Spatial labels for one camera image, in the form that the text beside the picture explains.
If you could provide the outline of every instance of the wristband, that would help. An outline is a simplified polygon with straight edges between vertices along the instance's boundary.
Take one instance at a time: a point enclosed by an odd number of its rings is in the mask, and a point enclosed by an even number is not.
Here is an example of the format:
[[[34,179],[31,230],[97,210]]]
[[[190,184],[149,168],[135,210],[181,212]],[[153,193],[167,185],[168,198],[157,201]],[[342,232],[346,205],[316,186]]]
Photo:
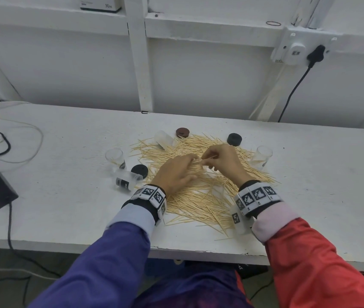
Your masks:
[[[131,197],[130,202],[135,199],[149,201],[158,212],[159,221],[164,217],[166,211],[166,195],[158,186],[145,185],[138,189]]]
[[[245,216],[260,206],[270,205],[282,199],[268,183],[256,182],[239,191],[234,201],[241,214]]]

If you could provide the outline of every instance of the person's left hand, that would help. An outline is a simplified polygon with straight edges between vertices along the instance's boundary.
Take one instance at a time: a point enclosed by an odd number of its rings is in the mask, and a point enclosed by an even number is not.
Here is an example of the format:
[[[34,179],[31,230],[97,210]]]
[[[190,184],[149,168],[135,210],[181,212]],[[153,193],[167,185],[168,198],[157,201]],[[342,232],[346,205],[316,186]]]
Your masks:
[[[196,175],[187,175],[189,165],[197,158],[196,154],[186,154],[167,160],[150,183],[164,189],[169,198],[197,178]]]

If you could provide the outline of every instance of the white table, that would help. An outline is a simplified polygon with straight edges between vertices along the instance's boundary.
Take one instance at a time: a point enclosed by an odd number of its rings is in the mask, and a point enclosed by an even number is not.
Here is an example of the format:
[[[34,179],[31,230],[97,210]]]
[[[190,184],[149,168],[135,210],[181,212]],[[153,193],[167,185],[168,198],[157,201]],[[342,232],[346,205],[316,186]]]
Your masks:
[[[241,146],[273,149],[269,172],[276,189],[310,225],[328,238],[338,254],[364,270],[364,129],[278,124],[172,114],[23,104],[0,110],[5,118],[35,124],[45,134],[38,155],[25,165],[0,162],[0,171],[19,194],[13,203],[15,248],[81,253],[103,233],[130,194],[113,186],[105,151],[187,127],[192,134],[226,139],[242,136]],[[9,129],[13,148],[4,156],[22,160],[35,149],[33,129]],[[126,158],[128,168],[137,157]],[[0,248],[7,248],[8,207],[0,210]],[[200,223],[155,230],[151,257],[268,264],[261,243],[249,235],[226,238]]]

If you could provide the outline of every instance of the white box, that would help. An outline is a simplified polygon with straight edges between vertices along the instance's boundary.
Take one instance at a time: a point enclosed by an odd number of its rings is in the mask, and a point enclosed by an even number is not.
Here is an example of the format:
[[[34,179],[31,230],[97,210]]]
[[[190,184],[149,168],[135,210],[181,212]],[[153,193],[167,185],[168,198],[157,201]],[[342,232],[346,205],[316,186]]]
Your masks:
[[[79,0],[82,10],[95,12],[117,13],[121,7],[121,0]]]

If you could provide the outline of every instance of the purple sleeve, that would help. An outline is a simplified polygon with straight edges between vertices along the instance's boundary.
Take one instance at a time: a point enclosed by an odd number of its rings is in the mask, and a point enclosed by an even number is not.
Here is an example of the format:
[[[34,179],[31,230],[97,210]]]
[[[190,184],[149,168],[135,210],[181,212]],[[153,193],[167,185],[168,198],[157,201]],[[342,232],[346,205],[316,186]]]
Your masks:
[[[137,296],[149,250],[145,231],[116,222],[29,307],[129,307]]]

